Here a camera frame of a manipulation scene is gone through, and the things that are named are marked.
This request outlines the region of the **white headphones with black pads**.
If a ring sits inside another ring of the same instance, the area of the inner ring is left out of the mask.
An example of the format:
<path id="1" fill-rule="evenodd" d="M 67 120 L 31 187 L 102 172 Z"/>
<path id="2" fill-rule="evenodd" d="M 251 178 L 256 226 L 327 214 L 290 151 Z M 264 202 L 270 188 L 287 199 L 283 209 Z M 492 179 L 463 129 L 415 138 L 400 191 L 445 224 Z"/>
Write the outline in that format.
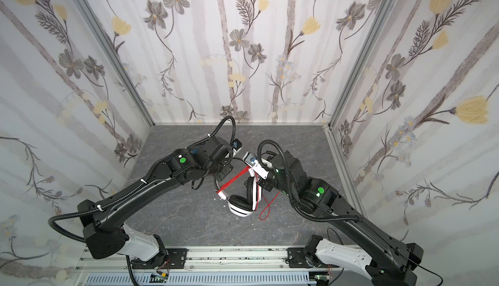
<path id="1" fill-rule="evenodd" d="M 243 161 L 243 159 L 240 157 L 235 157 L 235 159 L 244 163 L 245 168 L 228 182 L 221 185 L 221 189 L 216 191 L 216 193 L 221 200 L 227 202 L 229 210 L 234 215 L 245 218 L 256 212 L 258 205 L 263 198 L 262 187 L 258 186 L 258 182 L 261 178 Z M 228 195 L 226 189 L 246 173 L 249 174 L 249 177 L 244 184 L 246 196 L 239 196 L 236 194 Z"/>

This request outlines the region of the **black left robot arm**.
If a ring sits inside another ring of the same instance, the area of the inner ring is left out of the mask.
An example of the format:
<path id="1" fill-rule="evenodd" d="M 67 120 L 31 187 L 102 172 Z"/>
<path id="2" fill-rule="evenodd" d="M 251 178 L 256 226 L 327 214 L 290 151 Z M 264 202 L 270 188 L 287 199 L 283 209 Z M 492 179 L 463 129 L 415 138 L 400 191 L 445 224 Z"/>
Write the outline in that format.
<path id="1" fill-rule="evenodd" d="M 139 259 L 149 261 L 163 247 L 154 236 L 134 236 L 126 230 L 126 220 L 163 194 L 189 182 L 216 177 L 228 168 L 240 142 L 235 138 L 235 130 L 229 141 L 217 136 L 227 121 L 236 124 L 234 117 L 224 117 L 209 136 L 156 161 L 144 177 L 130 186 L 98 202 L 83 201 L 76 213 L 51 217 L 49 226 L 86 244 L 95 259 L 114 254 L 130 256 L 136 249 L 141 252 Z"/>

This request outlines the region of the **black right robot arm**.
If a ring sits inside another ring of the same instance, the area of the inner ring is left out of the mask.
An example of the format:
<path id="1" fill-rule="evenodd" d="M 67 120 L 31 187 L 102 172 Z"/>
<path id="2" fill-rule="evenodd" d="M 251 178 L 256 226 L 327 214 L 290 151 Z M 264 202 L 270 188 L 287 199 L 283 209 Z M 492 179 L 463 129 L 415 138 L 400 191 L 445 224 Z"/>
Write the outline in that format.
<path id="1" fill-rule="evenodd" d="M 405 244 L 379 229 L 329 183 L 308 176 L 277 142 L 262 141 L 256 163 L 265 171 L 265 183 L 287 195 L 297 214 L 331 224 L 356 243 L 351 248 L 314 235 L 305 248 L 309 257 L 361 275 L 373 285 L 416 285 L 415 269 L 424 254 L 418 244 Z"/>

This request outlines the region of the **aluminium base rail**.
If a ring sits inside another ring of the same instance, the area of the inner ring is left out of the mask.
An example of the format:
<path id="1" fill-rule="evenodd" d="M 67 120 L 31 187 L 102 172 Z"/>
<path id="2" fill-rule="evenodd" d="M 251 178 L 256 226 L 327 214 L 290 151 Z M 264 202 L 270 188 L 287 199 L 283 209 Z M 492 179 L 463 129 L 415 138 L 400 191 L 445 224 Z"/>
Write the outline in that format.
<path id="1" fill-rule="evenodd" d="M 287 248 L 305 248 L 306 258 L 313 262 L 310 269 L 290 269 L 286 264 Z M 354 245 L 340 245 L 322 240 L 316 247 L 305 246 L 219 246 L 185 247 L 187 256 L 183 269 L 161 269 L 160 271 L 178 272 L 243 272 L 243 271 L 284 271 L 345 269 L 364 274 L 372 257 Z M 159 269 L 166 260 L 153 265 Z"/>

